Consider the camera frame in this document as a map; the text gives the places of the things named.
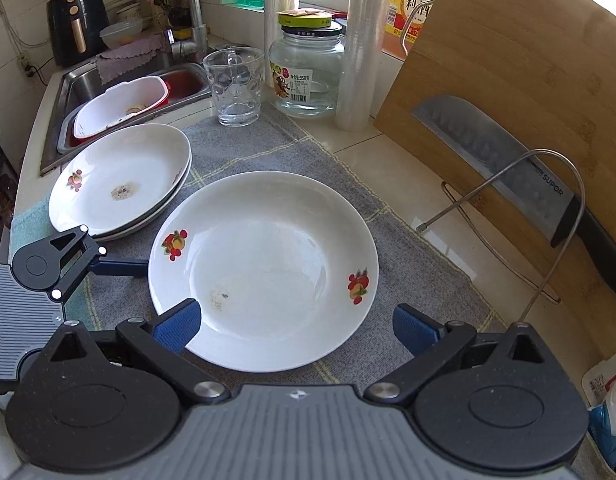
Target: bottle label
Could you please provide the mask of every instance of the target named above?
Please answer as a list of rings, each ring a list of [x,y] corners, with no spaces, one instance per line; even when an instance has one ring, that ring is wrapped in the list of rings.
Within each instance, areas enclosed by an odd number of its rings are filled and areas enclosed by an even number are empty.
[[[290,99],[300,103],[310,101],[310,82],[312,70],[288,68],[270,63],[275,93],[282,99]]]
[[[388,19],[386,20],[386,32],[399,37],[402,34],[403,26],[410,16],[412,9],[424,0],[390,0],[388,8]],[[415,41],[421,27],[426,20],[431,7],[422,7],[417,11],[415,19],[406,34],[406,39],[410,42]]]

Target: white countertop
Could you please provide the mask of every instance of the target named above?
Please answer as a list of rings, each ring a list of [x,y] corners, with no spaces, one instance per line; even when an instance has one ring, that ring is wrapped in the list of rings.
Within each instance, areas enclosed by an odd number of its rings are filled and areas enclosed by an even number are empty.
[[[15,213],[20,214],[50,192],[59,170],[39,176],[41,154],[50,113],[62,73],[50,79],[30,134],[19,178]],[[210,99],[165,114],[153,122],[179,128],[213,115]],[[416,227],[448,205],[440,178],[414,156],[381,134],[371,123],[359,133],[338,130],[334,120],[297,120],[328,150],[336,153],[348,167],[394,209],[409,225]],[[531,279],[537,272],[521,254],[478,212],[468,206],[468,214],[495,248],[516,269]],[[436,222],[425,237],[470,276],[483,297],[505,323],[517,320],[532,295],[532,290],[509,272],[473,234],[458,212]],[[540,298],[530,311],[530,322],[557,356],[571,380],[581,391],[581,377],[601,361],[600,354],[581,323],[562,303],[557,306]]]

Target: kitchen knife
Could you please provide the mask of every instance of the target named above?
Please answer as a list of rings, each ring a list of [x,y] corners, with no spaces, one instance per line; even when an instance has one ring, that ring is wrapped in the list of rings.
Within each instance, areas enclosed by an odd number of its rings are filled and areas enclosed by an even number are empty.
[[[412,114],[482,177],[488,178],[528,151],[519,140],[465,99],[437,95]],[[536,156],[510,169],[493,186],[549,240],[561,243],[574,224],[579,197]],[[616,293],[616,243],[588,208],[577,235],[601,277]]]

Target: blue gripper pad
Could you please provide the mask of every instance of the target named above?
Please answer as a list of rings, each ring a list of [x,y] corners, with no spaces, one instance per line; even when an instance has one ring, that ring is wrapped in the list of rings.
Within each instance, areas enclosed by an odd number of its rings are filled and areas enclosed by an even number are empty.
[[[184,300],[149,324],[152,337],[179,354],[201,328],[201,307],[195,300]]]
[[[397,305],[392,313],[392,332],[417,357],[444,334],[444,326],[408,304]]]

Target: glass jar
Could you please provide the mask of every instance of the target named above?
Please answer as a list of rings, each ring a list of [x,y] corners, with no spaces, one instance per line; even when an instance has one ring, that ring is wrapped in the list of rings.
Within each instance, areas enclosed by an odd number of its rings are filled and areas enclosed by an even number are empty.
[[[270,46],[275,106],[298,117],[333,114],[341,78],[344,44],[341,25],[328,27],[281,27],[284,35]]]

